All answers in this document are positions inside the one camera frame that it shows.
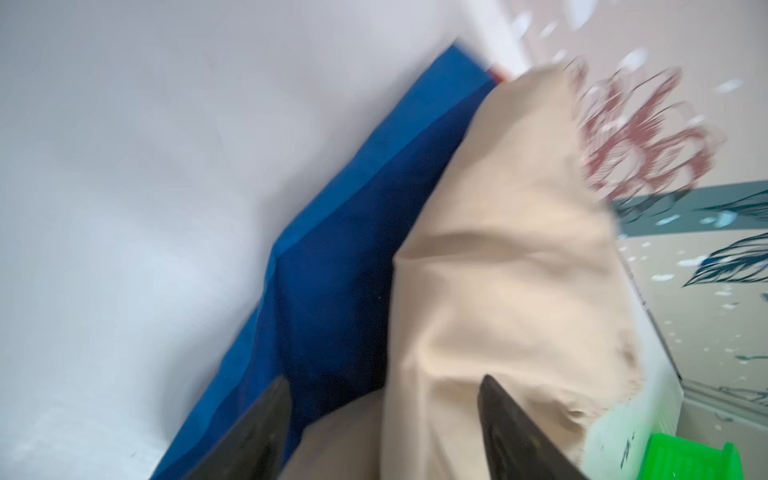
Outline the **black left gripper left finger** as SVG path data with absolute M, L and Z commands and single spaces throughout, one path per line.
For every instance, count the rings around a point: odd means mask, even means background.
M 292 398 L 277 377 L 202 461 L 189 480 L 272 480 L 279 477 L 289 433 Z

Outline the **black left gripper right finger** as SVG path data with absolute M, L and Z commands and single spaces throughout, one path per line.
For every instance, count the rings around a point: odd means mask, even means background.
M 585 480 L 490 375 L 480 384 L 478 410 L 492 480 Z

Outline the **rainbow striped shorts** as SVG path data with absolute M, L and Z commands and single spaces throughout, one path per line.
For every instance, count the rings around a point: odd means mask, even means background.
M 156 478 L 190 473 L 277 377 L 291 390 L 288 452 L 307 426 L 384 385 L 394 255 L 496 84 L 449 47 L 285 228 L 257 307 Z

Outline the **beige shorts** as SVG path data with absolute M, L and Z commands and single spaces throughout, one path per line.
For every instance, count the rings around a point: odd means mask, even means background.
M 497 86 L 394 258 L 382 391 L 310 425 L 286 479 L 485 479 L 493 377 L 575 466 L 642 387 L 609 207 L 561 65 Z

